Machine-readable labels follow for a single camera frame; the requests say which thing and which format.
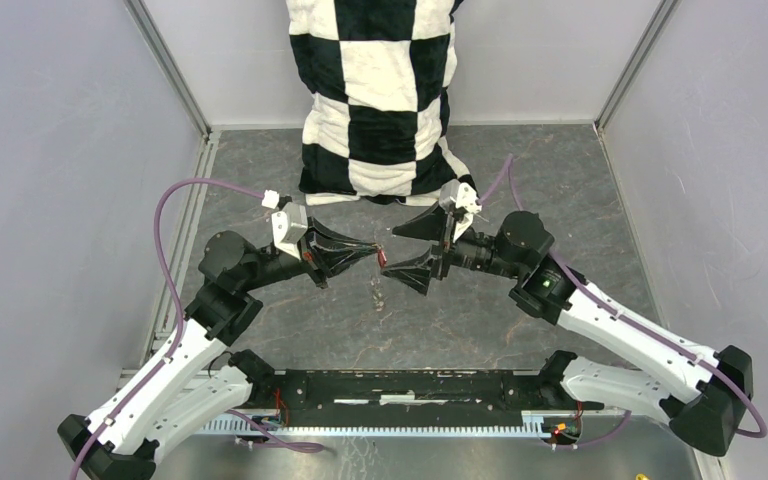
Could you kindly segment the large metal keyring plate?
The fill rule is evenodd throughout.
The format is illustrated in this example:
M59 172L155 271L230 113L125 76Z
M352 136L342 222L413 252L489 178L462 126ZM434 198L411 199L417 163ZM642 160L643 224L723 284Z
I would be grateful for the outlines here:
M382 312L386 306L386 296L382 290L381 277L377 271L370 274L369 288L373 309L376 312Z

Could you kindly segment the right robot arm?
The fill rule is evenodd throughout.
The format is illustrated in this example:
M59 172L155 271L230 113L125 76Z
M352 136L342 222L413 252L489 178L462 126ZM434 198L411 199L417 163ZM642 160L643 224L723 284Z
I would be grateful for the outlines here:
M611 367L557 351L537 382L545 405L562 408L576 400L643 414L698 451L726 455L750 410L748 353L734 345L716 350L698 344L625 308L554 258L554 237L535 213L508 214L494 235L474 230L467 217L463 208L433 206L395 227L394 235L431 246L419 257L383 267L383 275L420 294L452 267L514 280L509 296L522 312L586 337L632 365Z

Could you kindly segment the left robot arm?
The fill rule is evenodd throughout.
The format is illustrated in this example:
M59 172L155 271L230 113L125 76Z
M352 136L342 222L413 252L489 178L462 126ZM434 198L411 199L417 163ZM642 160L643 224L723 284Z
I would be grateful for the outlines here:
M266 405L274 394L267 367L250 355L186 391L189 381L231 347L263 308L252 291L308 277L328 279L379 251L375 243L339 234L309 217L272 219L273 240L257 247L234 231L214 235L199 270L204 283L187 307L177 307L170 338L125 387L87 416L72 414L57 432L74 459L70 473L91 479L149 479L188 437L224 412Z

